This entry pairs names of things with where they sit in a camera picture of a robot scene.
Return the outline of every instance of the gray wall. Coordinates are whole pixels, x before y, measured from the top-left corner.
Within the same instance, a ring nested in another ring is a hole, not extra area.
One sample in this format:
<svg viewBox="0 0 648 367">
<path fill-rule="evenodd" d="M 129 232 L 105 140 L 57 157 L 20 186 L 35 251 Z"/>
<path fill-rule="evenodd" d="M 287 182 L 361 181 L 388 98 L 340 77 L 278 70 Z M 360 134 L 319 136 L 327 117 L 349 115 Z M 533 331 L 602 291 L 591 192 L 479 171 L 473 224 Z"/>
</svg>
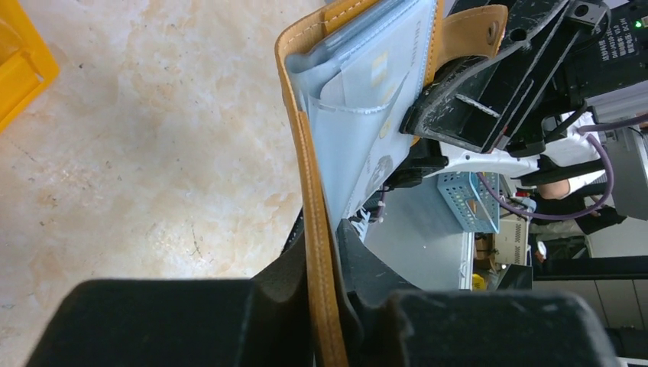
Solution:
<svg viewBox="0 0 648 367">
<path fill-rule="evenodd" d="M 589 236 L 593 258 L 648 255 L 648 222 L 628 218 Z"/>
<path fill-rule="evenodd" d="M 537 281 L 533 289 L 569 291 L 583 297 L 607 327 L 648 330 L 648 280 Z"/>
</svg>

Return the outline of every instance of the person's arm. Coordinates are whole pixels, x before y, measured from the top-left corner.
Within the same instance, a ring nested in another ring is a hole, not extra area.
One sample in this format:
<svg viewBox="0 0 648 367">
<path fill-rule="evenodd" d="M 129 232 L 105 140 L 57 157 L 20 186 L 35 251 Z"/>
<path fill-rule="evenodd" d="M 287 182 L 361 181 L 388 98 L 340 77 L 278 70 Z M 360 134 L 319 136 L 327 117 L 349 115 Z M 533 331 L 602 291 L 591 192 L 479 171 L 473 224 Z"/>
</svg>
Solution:
<svg viewBox="0 0 648 367">
<path fill-rule="evenodd" d="M 596 171 L 590 174 L 583 174 L 581 176 L 576 176 L 568 178 L 567 180 L 561 180 L 558 182 L 547 183 L 544 185 L 538 185 L 538 192 L 543 199 L 547 200 L 560 200 L 569 196 L 571 193 L 574 193 L 576 190 L 580 189 L 585 185 L 589 185 L 592 182 L 596 181 L 600 176 L 602 176 L 605 171 Z"/>
</svg>

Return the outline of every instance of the yellow object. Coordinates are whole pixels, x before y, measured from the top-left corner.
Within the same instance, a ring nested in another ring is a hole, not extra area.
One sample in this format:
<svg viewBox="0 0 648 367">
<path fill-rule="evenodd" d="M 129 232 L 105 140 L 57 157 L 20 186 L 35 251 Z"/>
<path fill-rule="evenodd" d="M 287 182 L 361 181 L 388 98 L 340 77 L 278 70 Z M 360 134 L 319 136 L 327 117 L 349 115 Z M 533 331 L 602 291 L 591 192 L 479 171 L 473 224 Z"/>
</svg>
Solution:
<svg viewBox="0 0 648 367">
<path fill-rule="evenodd" d="M 486 291 L 486 281 L 479 274 L 472 275 L 472 290 Z"/>
<path fill-rule="evenodd" d="M 0 132 L 58 73 L 56 61 L 18 0 L 1 0 Z"/>
</svg>

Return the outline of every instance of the hole in bracket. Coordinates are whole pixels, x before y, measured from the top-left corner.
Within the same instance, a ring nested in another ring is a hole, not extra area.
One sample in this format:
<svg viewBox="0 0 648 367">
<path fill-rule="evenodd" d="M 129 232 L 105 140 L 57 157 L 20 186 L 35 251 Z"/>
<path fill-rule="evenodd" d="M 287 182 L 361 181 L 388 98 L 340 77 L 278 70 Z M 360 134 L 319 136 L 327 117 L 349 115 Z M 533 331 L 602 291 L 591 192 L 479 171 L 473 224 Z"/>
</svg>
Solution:
<svg viewBox="0 0 648 367">
<path fill-rule="evenodd" d="M 584 17 L 588 12 L 589 12 L 589 7 L 583 4 L 576 7 L 576 10 L 574 10 L 574 15 L 580 18 L 580 17 Z"/>
<path fill-rule="evenodd" d="M 513 42 L 522 42 L 527 40 L 527 31 L 522 28 L 514 29 L 508 36 Z"/>
</svg>

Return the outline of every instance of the marble floor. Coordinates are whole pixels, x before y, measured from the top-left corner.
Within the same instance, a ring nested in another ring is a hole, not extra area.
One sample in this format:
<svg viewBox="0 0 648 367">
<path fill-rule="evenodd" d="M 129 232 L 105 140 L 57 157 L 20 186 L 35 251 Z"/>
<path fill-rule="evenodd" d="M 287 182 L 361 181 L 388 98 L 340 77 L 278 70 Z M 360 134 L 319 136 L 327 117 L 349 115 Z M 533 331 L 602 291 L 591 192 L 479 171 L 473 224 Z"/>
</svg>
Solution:
<svg viewBox="0 0 648 367">
<path fill-rule="evenodd" d="M 0 365 L 91 278 L 250 277 L 301 204 L 274 40 L 322 0 L 20 0 L 61 73 L 0 134 Z"/>
</svg>

